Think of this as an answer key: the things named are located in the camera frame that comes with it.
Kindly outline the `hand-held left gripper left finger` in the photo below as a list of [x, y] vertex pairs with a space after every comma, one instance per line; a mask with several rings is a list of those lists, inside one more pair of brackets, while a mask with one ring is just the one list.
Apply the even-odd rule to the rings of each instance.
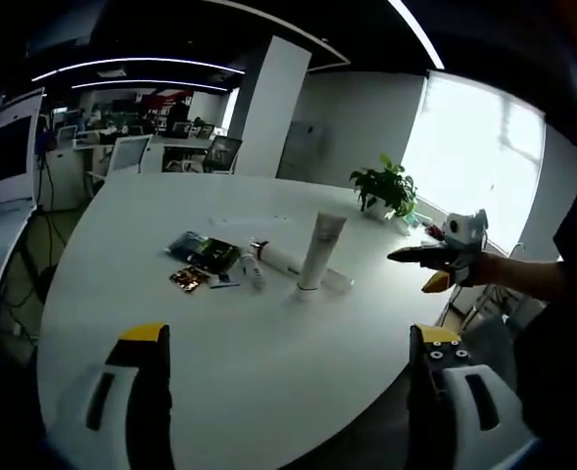
[[47, 433], [71, 469], [171, 469], [169, 326], [122, 333], [61, 394]]

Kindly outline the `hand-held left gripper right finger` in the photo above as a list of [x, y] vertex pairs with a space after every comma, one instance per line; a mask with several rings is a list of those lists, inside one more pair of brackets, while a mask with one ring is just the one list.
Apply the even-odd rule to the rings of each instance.
[[409, 333], [409, 469], [509, 469], [535, 443], [515, 392], [461, 337]]

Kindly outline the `person's right hand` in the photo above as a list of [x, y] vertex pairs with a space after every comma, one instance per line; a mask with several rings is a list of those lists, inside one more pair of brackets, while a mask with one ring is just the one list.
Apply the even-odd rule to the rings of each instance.
[[469, 273], [463, 286], [475, 287], [485, 285], [500, 285], [502, 271], [508, 258], [489, 252], [479, 253], [469, 265]]

